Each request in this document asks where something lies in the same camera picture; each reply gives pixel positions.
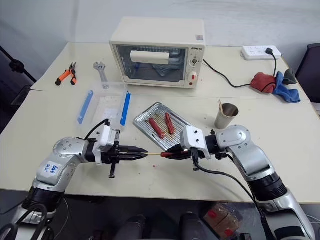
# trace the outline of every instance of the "red sausage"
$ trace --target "red sausage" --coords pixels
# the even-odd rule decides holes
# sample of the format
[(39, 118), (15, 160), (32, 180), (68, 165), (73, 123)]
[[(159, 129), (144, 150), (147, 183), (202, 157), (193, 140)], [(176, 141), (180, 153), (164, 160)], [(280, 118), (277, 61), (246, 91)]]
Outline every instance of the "red sausage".
[(152, 117), (149, 118), (149, 123), (151, 127), (155, 130), (155, 132), (158, 134), (159, 138), (164, 139), (165, 133), (161, 130), (161, 128), (158, 126), (158, 124)]
[(171, 156), (171, 155), (173, 155), (172, 152), (166, 152), (166, 151), (163, 151), (163, 152), (160, 154), (160, 156), (161, 156), (162, 158), (166, 158), (166, 157), (169, 157), (169, 156)]
[(171, 121), (169, 113), (167, 113), (167, 112), (165, 113), (164, 120), (165, 120), (166, 126), (168, 127), (169, 133), (170, 134), (174, 134), (176, 130), (175, 130), (174, 125), (172, 124), (172, 121)]

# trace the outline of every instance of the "gray wall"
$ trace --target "gray wall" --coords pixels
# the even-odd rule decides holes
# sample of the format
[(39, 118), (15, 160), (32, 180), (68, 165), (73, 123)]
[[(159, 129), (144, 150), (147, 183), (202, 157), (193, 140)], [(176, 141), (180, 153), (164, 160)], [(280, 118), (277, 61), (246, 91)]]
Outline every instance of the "gray wall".
[(296, 70), (319, 0), (0, 0), (0, 43), (39, 79), (66, 42), (107, 43), (123, 16), (201, 18), (210, 46), (276, 45)]

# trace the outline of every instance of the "metal cup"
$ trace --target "metal cup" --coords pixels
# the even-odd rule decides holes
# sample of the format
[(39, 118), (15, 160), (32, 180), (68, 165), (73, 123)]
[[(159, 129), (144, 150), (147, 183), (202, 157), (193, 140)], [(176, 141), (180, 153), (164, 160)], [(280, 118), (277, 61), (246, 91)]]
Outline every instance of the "metal cup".
[(214, 122), (217, 129), (225, 129), (239, 113), (238, 108), (231, 103), (222, 104), (222, 109), (223, 113), (219, 108), (219, 112)]

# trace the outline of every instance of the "blue cloth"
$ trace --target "blue cloth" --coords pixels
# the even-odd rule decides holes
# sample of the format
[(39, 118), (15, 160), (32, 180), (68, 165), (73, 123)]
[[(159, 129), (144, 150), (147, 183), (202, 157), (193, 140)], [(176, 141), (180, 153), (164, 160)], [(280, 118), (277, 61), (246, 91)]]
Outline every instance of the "blue cloth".
[(284, 75), (278, 71), (276, 74), (276, 86), (273, 90), (273, 94), (281, 96), (288, 103), (298, 103), (300, 102), (299, 92), (297, 89), (287, 89), (283, 84)]

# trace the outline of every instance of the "metal tray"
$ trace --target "metal tray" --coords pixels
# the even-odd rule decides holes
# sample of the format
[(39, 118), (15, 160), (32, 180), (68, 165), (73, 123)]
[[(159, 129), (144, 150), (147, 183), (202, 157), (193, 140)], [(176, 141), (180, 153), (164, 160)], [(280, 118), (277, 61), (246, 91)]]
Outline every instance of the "metal tray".
[[(165, 113), (169, 113), (172, 124), (175, 128), (175, 133), (170, 134), (165, 122)], [(161, 139), (149, 123), (149, 118), (154, 118), (158, 126), (165, 132), (164, 139)], [(139, 116), (133, 120), (135, 125), (141, 132), (148, 136), (155, 144), (157, 144), (164, 151), (180, 144), (180, 132), (185, 126), (193, 126), (178, 114), (173, 112), (160, 102), (156, 102)]]

